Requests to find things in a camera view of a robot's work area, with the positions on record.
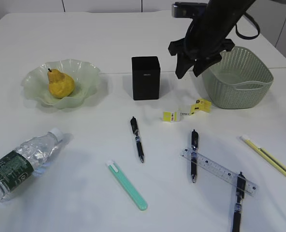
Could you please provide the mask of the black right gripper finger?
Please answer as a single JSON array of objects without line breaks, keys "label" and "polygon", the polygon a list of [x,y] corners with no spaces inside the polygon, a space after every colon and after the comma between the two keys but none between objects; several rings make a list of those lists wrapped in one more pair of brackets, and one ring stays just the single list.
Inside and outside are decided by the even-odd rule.
[{"label": "black right gripper finger", "polygon": [[177,65],[175,74],[182,79],[188,70],[194,66],[196,59],[188,57],[185,53],[177,53]]},{"label": "black right gripper finger", "polygon": [[210,66],[220,62],[222,60],[222,56],[220,54],[216,54],[211,57],[200,58],[197,59],[194,63],[193,73],[196,77],[201,75],[206,69]]}]

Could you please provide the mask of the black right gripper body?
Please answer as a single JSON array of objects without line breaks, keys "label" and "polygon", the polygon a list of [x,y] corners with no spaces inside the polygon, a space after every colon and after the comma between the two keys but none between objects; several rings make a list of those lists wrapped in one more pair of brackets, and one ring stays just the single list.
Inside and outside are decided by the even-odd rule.
[{"label": "black right gripper body", "polygon": [[211,51],[204,50],[203,48],[188,50],[186,48],[185,38],[177,41],[170,42],[168,50],[171,56],[177,54],[184,55],[190,60],[211,58],[219,55],[222,51],[231,51],[235,44],[231,39],[224,39],[217,48],[212,48]]}]

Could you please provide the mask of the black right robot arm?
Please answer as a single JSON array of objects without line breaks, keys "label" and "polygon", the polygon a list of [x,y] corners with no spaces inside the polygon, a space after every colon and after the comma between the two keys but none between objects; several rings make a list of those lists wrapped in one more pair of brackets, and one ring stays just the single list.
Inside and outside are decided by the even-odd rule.
[{"label": "black right robot arm", "polygon": [[210,0],[208,3],[175,2],[171,12],[174,18],[190,18],[191,24],[185,37],[170,42],[171,56],[177,56],[175,74],[184,77],[192,68],[199,76],[210,66],[221,61],[222,51],[231,51],[235,44],[227,35],[237,28],[237,22],[245,16],[260,32],[258,23],[247,14],[252,0]]}]

